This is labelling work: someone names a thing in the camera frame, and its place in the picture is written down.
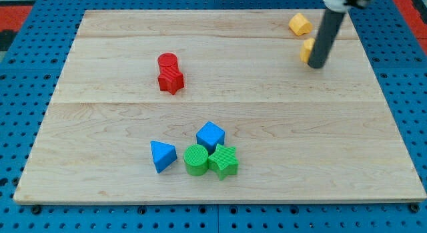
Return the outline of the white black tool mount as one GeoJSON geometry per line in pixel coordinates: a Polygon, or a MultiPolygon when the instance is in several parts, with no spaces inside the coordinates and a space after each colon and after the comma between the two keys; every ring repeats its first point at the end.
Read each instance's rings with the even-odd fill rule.
{"type": "Polygon", "coordinates": [[[346,13],[351,8],[365,9],[373,0],[322,0],[324,5],[337,13],[346,13]]]}

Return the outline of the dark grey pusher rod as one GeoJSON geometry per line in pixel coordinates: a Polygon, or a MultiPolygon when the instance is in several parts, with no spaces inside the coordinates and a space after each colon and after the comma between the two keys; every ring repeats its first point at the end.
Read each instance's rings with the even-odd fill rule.
{"type": "Polygon", "coordinates": [[[315,42],[308,58],[308,65],[313,69],[325,66],[336,36],[346,13],[332,11],[326,8],[315,38],[315,42]]]}

